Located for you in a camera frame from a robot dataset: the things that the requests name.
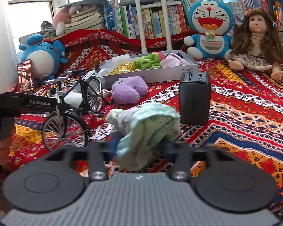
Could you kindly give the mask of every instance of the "white box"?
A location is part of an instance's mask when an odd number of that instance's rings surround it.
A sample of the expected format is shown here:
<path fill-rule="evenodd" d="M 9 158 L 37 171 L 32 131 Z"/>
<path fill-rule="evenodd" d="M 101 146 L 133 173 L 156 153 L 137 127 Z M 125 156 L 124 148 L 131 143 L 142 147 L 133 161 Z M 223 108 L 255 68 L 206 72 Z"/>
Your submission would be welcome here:
<path fill-rule="evenodd" d="M 112 87 L 113 83 L 115 83 L 119 78 L 126 78 L 131 76 L 141 76 L 146 83 L 153 83 L 153 82 L 165 82 L 165 81 L 175 81 L 180 80 L 181 75 L 183 72 L 198 72 L 199 71 L 199 65 L 198 63 L 191 58 L 189 55 L 187 55 L 185 52 L 181 50 L 172 50 L 172 51 L 164 51 L 163 54 L 167 53 L 181 53 L 183 56 L 183 59 L 188 62 L 188 65 L 181 65 L 181 66 L 174 66 L 174 67 L 162 67 L 157 69 L 144 69 L 144 70 L 138 70 L 133 72 L 126 72 L 121 74 L 115 74 L 115 75 L 108 75 L 99 77 L 99 80 L 102 81 L 103 88 L 109 89 Z M 149 55 L 151 53 L 146 54 L 139 54 L 139 55 L 131 55 L 131 61 L 134 62 L 134 60 Z M 105 60 L 101 63 L 100 69 L 106 69 L 109 72 L 111 72 L 115 67 L 112 65 L 112 60 Z"/>

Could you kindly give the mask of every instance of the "human hand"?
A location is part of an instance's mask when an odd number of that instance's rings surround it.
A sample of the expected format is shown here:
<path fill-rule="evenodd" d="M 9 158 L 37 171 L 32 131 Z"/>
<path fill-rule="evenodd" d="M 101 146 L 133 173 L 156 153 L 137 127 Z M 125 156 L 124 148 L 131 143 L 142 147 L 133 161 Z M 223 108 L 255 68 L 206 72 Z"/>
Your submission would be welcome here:
<path fill-rule="evenodd" d="M 0 141 L 0 165 L 2 166 L 8 163 L 10 148 L 13 143 L 13 136 L 15 135 L 15 133 L 16 133 L 16 127 L 13 126 L 10 135 Z"/>

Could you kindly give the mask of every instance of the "ridged gray surface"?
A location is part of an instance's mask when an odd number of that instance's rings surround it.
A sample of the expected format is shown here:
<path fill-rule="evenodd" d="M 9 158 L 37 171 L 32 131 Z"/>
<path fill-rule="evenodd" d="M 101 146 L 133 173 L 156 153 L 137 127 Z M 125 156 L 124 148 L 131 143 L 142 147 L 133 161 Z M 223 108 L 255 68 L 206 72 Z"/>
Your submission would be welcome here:
<path fill-rule="evenodd" d="M 62 210 L 41 215 L 12 210 L 1 221 L 6 226 L 272 226 L 277 222 L 267 209 L 240 215 L 216 210 L 201 201 L 188 183 L 174 182 L 165 173 L 115 173 L 107 181 L 92 182 L 79 200 Z"/>

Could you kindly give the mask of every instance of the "doll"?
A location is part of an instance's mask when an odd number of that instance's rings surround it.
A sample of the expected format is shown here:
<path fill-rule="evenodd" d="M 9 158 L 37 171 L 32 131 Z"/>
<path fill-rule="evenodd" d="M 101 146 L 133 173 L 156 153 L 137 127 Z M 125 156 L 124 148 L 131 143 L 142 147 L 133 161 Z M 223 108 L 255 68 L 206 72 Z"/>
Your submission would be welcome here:
<path fill-rule="evenodd" d="M 273 80 L 280 80 L 283 74 L 283 47 L 275 22 L 261 8 L 245 13 L 242 24 L 233 37 L 233 60 L 228 60 L 231 69 L 271 71 Z"/>

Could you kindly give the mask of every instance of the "blue and white plush toy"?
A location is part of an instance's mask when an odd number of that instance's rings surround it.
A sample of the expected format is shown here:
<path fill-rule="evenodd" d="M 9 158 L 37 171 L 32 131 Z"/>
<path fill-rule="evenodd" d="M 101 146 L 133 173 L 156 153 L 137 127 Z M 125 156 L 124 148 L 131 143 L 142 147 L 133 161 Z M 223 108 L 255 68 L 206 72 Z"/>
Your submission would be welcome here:
<path fill-rule="evenodd" d="M 233 26 L 233 14 L 220 0 L 199 0 L 189 10 L 189 23 L 198 34 L 185 37 L 183 42 L 194 59 L 231 59 L 232 36 L 227 33 Z"/>
<path fill-rule="evenodd" d="M 34 78 L 41 78 L 49 75 L 49 79 L 54 79 L 60 63 L 67 63 L 64 58 L 65 48 L 63 44 L 55 40 L 52 43 L 43 40 L 40 34 L 30 36 L 26 41 L 28 47 L 19 45 L 24 51 L 21 62 L 30 59 L 32 61 L 32 75 Z"/>

